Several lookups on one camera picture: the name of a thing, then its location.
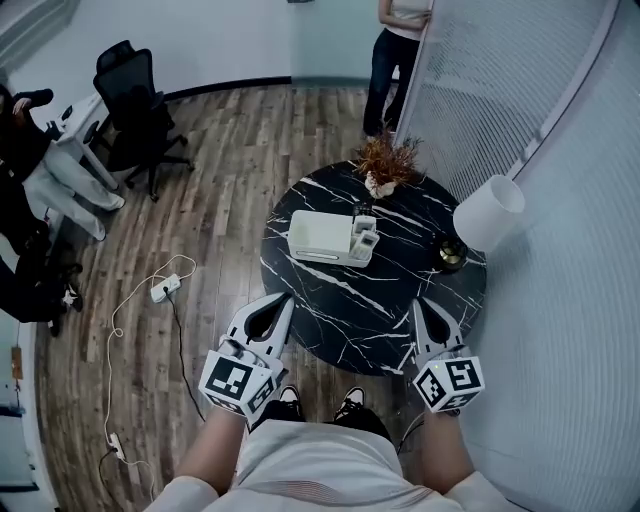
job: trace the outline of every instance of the person in white shirt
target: person in white shirt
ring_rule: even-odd
[[[379,135],[385,126],[391,131],[398,127],[420,37],[431,16],[431,4],[432,0],[380,0],[378,18],[385,28],[373,47],[369,98],[363,125],[364,133],[369,137]],[[383,123],[382,111],[396,66],[400,70],[400,84]]]
[[[364,402],[353,388],[332,423],[305,423],[298,392],[286,387],[242,450],[244,418],[215,408],[147,512],[517,510],[474,471],[457,418],[425,413],[424,486],[415,486]]]

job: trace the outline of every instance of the black cable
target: black cable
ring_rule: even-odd
[[[409,439],[409,436],[411,436],[411,434],[413,434],[422,425],[424,425],[424,420],[420,421],[415,427],[413,427],[411,430],[409,430],[409,432],[407,432],[407,435],[402,438],[402,441],[400,441],[400,444],[398,445],[398,449],[396,450],[396,453],[400,453],[400,450],[402,450],[402,446],[404,445],[405,441]]]
[[[193,405],[195,405],[196,411],[198,411],[198,416],[200,416],[200,419],[204,421],[204,416],[202,415],[202,411],[200,411],[200,406],[198,405],[198,402],[196,402],[196,399],[194,398],[193,393],[191,392],[191,386],[189,385],[189,381],[187,380],[187,375],[185,373],[184,358],[182,357],[182,325],[180,325],[180,320],[178,319],[178,311],[176,310],[176,304],[171,300],[171,297],[169,297],[169,293],[167,293],[168,291],[169,290],[167,288],[164,289],[164,293],[167,296],[167,299],[169,299],[169,302],[171,302],[171,306],[173,307],[173,316],[176,319],[176,322],[178,323],[178,334],[180,336],[180,364],[182,365],[182,378],[184,379],[184,383],[187,385],[187,391],[189,391],[189,396],[191,397],[191,401],[193,402]]]
[[[102,477],[102,463],[104,462],[104,459],[106,459],[110,454],[114,452],[115,452],[115,449],[110,448],[109,451],[102,456],[102,458],[100,459],[100,462],[98,463],[98,474],[100,475],[100,481],[102,482],[102,486],[106,489],[107,493],[109,494],[109,497],[113,500],[113,502],[116,505],[118,505],[118,508],[122,510],[122,512],[124,512],[124,509],[122,508],[120,503],[118,503],[118,500],[115,498],[115,496],[111,494],[109,487],[107,487],[107,483],[104,481],[104,478]]]

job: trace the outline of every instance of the black shirt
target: black shirt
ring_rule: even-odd
[[[0,159],[20,182],[26,180],[42,161],[51,143],[51,137],[36,126],[28,109],[23,110],[25,123],[18,123],[11,111],[15,102],[22,98],[31,100],[30,109],[41,107],[51,102],[53,91],[43,89],[21,92],[13,98],[5,97],[4,112],[0,118]]]

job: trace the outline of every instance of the power plug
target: power plug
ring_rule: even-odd
[[[160,284],[157,284],[153,288],[151,288],[151,300],[158,304],[159,302],[162,302],[164,299],[166,299],[168,293],[164,291],[165,288],[169,290],[168,293],[173,293],[178,288],[180,288],[180,278],[178,277],[178,274],[169,276]]]
[[[124,460],[124,452],[122,451],[122,445],[120,444],[120,438],[115,432],[109,434],[109,446],[115,450],[116,457],[120,460]]]

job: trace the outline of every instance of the floor plank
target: floor plank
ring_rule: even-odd
[[[170,104],[178,147],[195,162],[165,166],[158,203],[146,196],[146,176],[133,190],[120,187],[126,206],[102,214],[108,228],[98,243],[65,223],[64,236],[84,265],[81,314],[64,319],[59,338],[38,330],[36,356],[42,441],[62,510],[115,510],[100,483],[97,463],[106,452],[106,343],[111,313],[134,287],[177,253],[194,258],[195,274],[175,294],[183,327],[185,374],[197,392],[207,351],[235,311],[264,295],[260,241],[273,206],[293,183],[318,167],[350,159],[362,143],[366,91],[291,86],[220,91]],[[122,180],[124,175],[116,175]],[[191,270],[176,261],[163,275]],[[123,337],[111,339],[113,394],[108,431],[119,433],[129,460],[153,467],[156,491],[171,480],[200,419],[191,403],[178,357],[178,327],[169,304],[149,300],[143,286],[118,313]],[[399,441],[416,411],[408,407],[401,378],[356,376],[317,360],[291,341],[283,360],[310,421],[328,421],[346,391],[358,384],[370,406]],[[402,454],[411,473],[417,445]],[[120,506],[141,510],[149,502],[151,474],[109,457],[103,475]]]

